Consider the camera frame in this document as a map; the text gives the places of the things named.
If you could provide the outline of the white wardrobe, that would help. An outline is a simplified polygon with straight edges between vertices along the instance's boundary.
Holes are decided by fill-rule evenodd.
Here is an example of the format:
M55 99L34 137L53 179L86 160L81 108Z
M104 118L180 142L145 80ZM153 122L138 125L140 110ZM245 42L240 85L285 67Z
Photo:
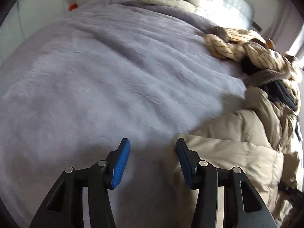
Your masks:
M66 0L17 0L1 25L1 62L33 33L67 12Z

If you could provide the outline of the black garment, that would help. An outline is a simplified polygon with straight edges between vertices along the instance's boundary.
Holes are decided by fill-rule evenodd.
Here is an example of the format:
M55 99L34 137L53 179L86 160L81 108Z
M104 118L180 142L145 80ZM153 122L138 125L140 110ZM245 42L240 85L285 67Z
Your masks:
M260 69L248 57L241 60L241 68L248 75L248 78L244 80L246 87L260 88L268 94L271 102L282 102L293 111L298 110L299 101L296 95L292 94L291 89L283 84L286 74L270 69Z

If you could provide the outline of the beige puffer jacket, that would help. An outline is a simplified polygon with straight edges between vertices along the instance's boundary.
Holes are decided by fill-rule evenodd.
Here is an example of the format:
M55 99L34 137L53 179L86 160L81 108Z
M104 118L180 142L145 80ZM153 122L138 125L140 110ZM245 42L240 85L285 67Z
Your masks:
M181 137L215 167L240 167L256 188L278 227L288 227L294 209L278 189L284 182L303 185L302 144L295 132L296 113L269 93L249 87L245 108L218 117Z

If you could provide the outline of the cream fluffy blanket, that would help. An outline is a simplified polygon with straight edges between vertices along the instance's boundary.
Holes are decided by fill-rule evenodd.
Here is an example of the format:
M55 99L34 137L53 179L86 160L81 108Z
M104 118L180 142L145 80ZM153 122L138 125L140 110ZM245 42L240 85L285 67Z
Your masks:
M178 8L186 12L197 13L198 9L196 6L184 0L140 0L142 3L149 5L160 5Z

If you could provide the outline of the tan striped fleece blanket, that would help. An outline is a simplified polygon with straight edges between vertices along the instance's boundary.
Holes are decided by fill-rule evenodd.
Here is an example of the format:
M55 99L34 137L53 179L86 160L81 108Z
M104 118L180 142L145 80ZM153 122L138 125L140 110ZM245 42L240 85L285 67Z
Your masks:
M302 73L295 56L279 53L272 40L264 39L253 30L213 27L204 36L205 45L212 56L243 62L249 70L246 86L261 86L276 80L300 83Z

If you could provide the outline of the lavender plush bed blanket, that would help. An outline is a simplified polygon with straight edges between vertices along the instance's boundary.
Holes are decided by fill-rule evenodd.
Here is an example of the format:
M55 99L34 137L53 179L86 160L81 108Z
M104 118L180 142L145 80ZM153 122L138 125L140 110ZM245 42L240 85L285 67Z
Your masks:
M118 227L175 227L162 169L179 133L242 106L241 71L209 55L197 15L94 0L46 26L1 66L1 199L29 227L65 167L123 138L131 154L110 201Z

